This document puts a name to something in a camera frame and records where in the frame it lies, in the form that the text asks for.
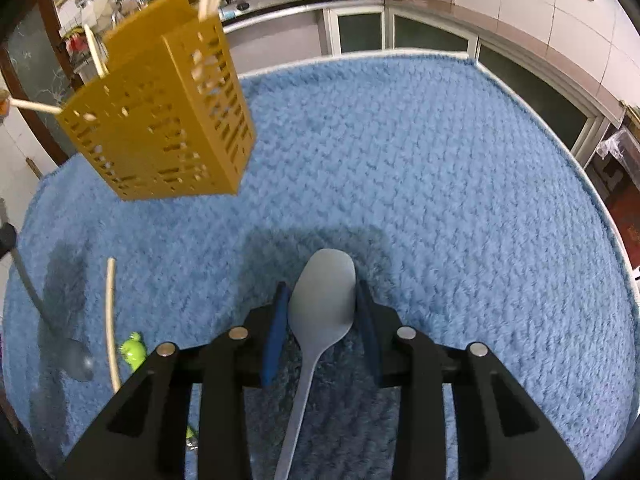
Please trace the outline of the light blue plastic spoon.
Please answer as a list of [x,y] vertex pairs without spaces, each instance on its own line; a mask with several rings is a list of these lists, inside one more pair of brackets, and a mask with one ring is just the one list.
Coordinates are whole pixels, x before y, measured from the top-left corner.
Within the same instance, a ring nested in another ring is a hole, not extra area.
[[13,265],[17,274],[29,296],[30,301],[38,311],[41,321],[47,327],[52,340],[52,353],[58,367],[76,382],[91,382],[94,377],[94,359],[87,346],[77,339],[64,336],[51,322],[47,313],[44,312],[44,303],[36,292],[34,284],[30,279],[24,261],[16,247],[11,249]]

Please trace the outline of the chopstick in holder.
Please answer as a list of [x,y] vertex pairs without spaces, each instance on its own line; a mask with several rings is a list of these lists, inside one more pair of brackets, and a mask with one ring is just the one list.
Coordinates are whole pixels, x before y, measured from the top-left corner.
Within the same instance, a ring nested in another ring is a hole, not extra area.
[[92,62],[94,64],[94,67],[96,68],[96,72],[98,73],[100,78],[105,78],[107,75],[107,69],[104,63],[102,62],[102,58],[100,57],[99,47],[98,47],[98,44],[96,43],[96,37],[94,36],[94,33],[88,24],[84,25],[84,31],[85,31],[90,55],[92,58]]
[[11,106],[20,108],[21,110],[33,110],[34,112],[41,112],[51,115],[61,114],[63,111],[59,106],[19,100],[14,98],[9,98],[9,103]]

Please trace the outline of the chopstick in holder right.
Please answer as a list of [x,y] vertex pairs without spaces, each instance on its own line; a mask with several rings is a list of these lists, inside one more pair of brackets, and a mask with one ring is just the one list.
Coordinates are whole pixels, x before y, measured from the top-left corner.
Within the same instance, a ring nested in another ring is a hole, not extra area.
[[94,33],[88,24],[84,25],[84,31],[85,31],[90,55],[92,58],[92,62],[94,64],[94,67],[96,68],[96,72],[98,73],[100,78],[105,78],[107,75],[107,69],[104,63],[102,62],[102,58],[100,57],[99,47],[98,47],[98,44],[96,43],[96,37],[94,36]]

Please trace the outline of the green frog handled utensil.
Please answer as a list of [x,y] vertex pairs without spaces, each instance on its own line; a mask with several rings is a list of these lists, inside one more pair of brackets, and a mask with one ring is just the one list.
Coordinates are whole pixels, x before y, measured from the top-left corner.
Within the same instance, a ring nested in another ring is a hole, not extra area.
[[142,335],[138,332],[132,332],[119,346],[118,350],[119,354],[133,372],[142,365],[148,355]]

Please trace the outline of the kitchen counter cabinet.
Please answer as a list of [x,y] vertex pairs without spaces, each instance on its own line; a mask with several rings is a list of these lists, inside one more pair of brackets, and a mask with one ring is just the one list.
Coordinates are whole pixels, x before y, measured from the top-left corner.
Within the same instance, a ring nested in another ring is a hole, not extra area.
[[522,98],[582,165],[619,127],[625,107],[558,49],[462,6],[437,0],[331,0],[222,23],[242,72],[317,55],[420,49],[482,64]]

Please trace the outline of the blue fluffy towel mat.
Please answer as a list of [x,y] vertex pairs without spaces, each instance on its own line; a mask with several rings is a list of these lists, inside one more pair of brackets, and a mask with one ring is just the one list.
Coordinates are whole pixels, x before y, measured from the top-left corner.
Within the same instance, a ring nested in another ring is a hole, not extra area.
[[238,194],[125,202],[81,156],[39,182],[18,250],[44,312],[94,359],[91,382],[58,367],[11,272],[3,378],[43,468],[112,394],[108,258],[117,338],[188,348],[329,247],[434,341],[487,344],[594,477],[638,412],[639,315],[612,222],[564,145],[462,58],[315,62],[242,88],[257,141]]

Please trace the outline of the long light wooden chopstick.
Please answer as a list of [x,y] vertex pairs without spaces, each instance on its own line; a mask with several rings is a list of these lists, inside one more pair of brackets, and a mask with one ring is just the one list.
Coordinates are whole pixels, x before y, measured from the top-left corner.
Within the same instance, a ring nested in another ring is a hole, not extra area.
[[120,389],[120,385],[122,384],[119,377],[114,331],[115,273],[116,260],[110,257],[106,260],[104,320],[107,363],[114,393]]

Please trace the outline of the grey metal spoon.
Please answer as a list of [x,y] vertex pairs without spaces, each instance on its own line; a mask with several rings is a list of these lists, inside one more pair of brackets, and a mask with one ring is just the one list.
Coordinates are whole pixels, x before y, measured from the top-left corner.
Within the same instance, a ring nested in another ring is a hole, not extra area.
[[352,257],[323,248],[307,261],[288,305],[288,325],[302,352],[296,393],[274,476],[290,474],[314,371],[329,348],[341,341],[355,318],[356,269]]

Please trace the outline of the chopstick in holder left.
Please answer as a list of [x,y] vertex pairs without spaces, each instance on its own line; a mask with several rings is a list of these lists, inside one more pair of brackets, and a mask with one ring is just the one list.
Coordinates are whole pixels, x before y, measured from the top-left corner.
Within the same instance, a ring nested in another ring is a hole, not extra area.
[[9,103],[11,106],[20,108],[21,110],[33,110],[34,112],[41,112],[51,115],[61,114],[63,111],[59,106],[19,100],[14,98],[9,98]]

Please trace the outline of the yellow perforated utensil holder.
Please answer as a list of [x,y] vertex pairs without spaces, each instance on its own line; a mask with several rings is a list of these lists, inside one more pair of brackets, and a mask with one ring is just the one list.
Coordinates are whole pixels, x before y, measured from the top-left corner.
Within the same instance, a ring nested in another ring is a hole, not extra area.
[[220,18],[155,0],[104,39],[56,120],[122,200],[235,194],[256,140]]

